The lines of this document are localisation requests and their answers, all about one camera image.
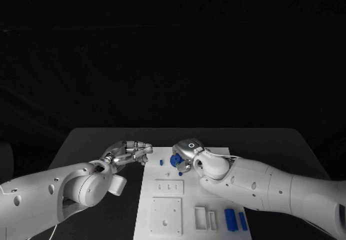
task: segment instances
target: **robotic hand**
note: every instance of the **robotic hand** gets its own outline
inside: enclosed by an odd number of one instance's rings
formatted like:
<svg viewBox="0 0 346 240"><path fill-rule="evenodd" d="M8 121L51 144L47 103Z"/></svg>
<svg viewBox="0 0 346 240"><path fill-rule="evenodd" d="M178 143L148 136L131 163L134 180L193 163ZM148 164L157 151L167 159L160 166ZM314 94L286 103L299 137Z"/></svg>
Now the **robotic hand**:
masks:
<svg viewBox="0 0 346 240"><path fill-rule="evenodd" d="M21 176L0 185L0 240L25 240L95 206L106 191L119 196L125 164L145 165L152 146L119 141L99 160Z"/></svg>
<svg viewBox="0 0 346 240"><path fill-rule="evenodd" d="M181 173L193 166L210 193L247 209L289 214L346 239L346 181L298 176L259 161L213 154L194 138L181 140L171 151L171 165Z"/></svg>

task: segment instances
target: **white platform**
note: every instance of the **white platform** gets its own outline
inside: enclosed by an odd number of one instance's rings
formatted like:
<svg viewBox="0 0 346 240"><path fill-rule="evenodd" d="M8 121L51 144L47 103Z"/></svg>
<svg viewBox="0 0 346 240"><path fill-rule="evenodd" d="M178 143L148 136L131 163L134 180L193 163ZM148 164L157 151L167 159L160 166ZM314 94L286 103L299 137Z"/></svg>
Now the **white platform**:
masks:
<svg viewBox="0 0 346 240"><path fill-rule="evenodd" d="M229 149L226 147L207 148L214 154L229 155ZM147 154L148 162L144 166L132 240L250 240L249 225L246 225L247 231L243 231L239 219L239 212L243 212L246 220L243 207L200 190L198 175L193 168L187 173L178 176L177 169L170 164L170 157L171 147L152 147L152 153ZM152 194L154 180L183 180L183 195L167 196ZM164 237L148 234L152 198L181 199L181 236ZM214 212L216 232L210 231L207 214L207 231L194 231L194 207L204 207L206 213L210 211ZM235 232L227 231L224 209L233 209L235 211L237 223L237 231Z"/></svg>

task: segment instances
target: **black backdrop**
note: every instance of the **black backdrop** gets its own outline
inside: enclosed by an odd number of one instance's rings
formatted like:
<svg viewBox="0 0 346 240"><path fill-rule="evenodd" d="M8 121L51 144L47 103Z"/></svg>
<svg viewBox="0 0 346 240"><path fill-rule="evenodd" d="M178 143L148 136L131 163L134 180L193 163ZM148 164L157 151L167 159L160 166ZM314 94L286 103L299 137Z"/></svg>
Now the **black backdrop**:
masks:
<svg viewBox="0 0 346 240"><path fill-rule="evenodd" d="M77 127L294 128L314 152L344 142L344 1L0 9L0 140L15 149L56 152Z"/></svg>

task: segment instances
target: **tabletop surface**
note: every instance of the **tabletop surface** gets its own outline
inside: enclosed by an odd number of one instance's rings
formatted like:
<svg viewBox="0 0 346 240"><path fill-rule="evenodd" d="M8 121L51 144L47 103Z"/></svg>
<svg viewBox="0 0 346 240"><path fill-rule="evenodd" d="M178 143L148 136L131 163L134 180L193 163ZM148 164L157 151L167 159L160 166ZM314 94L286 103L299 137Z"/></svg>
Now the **tabletop surface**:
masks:
<svg viewBox="0 0 346 240"><path fill-rule="evenodd" d="M76 128L69 133L49 169L99 159L111 144L139 141L154 147L171 147L196 138L204 146L227 147L230 155L266 163L289 174L330 180L325 170L302 139L291 128ZM126 164L118 173L126 179L121 196L106 193L100 202L72 215L56 227L53 240L131 240L135 229L144 167ZM299 218L276 212L245 208L253 240L333 239ZM47 229L31 240L51 234Z"/></svg>

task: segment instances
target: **blue object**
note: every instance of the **blue object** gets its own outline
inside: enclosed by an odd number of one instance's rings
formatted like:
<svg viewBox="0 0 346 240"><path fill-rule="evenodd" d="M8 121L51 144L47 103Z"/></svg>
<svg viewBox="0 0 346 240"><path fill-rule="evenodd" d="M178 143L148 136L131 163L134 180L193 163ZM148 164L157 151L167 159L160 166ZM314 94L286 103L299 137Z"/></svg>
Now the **blue object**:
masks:
<svg viewBox="0 0 346 240"><path fill-rule="evenodd" d="M236 215L233 209L224 209L224 222L227 231L237 231Z"/></svg>
<svg viewBox="0 0 346 240"><path fill-rule="evenodd" d="M243 217L242 212L239 212L239 221L240 221L242 230L247 231L246 221L245 221L245 217Z"/></svg>
<svg viewBox="0 0 346 240"><path fill-rule="evenodd" d="M173 167L177 166L177 164L180 164L184 160L181 159L178 153L175 153L175 155L171 155L170 157L170 164Z"/></svg>

